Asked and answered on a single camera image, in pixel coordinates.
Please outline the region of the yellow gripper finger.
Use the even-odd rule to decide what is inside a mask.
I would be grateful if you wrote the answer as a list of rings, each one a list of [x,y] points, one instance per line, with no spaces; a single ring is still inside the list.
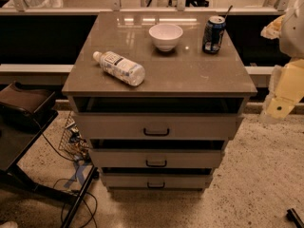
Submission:
[[[284,16],[281,15],[277,17],[274,21],[272,21],[269,25],[263,28],[260,35],[264,38],[274,40],[280,36],[281,25]]]
[[[275,66],[268,89],[261,116],[264,120],[284,119],[304,97],[304,60]]]

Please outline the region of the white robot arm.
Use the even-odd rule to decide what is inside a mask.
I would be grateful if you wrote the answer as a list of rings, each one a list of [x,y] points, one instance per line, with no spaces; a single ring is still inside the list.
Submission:
[[[278,121],[304,97],[304,0],[296,0],[284,15],[264,27],[261,35],[278,39],[280,51],[291,58],[285,66],[274,67],[262,107],[265,121]]]

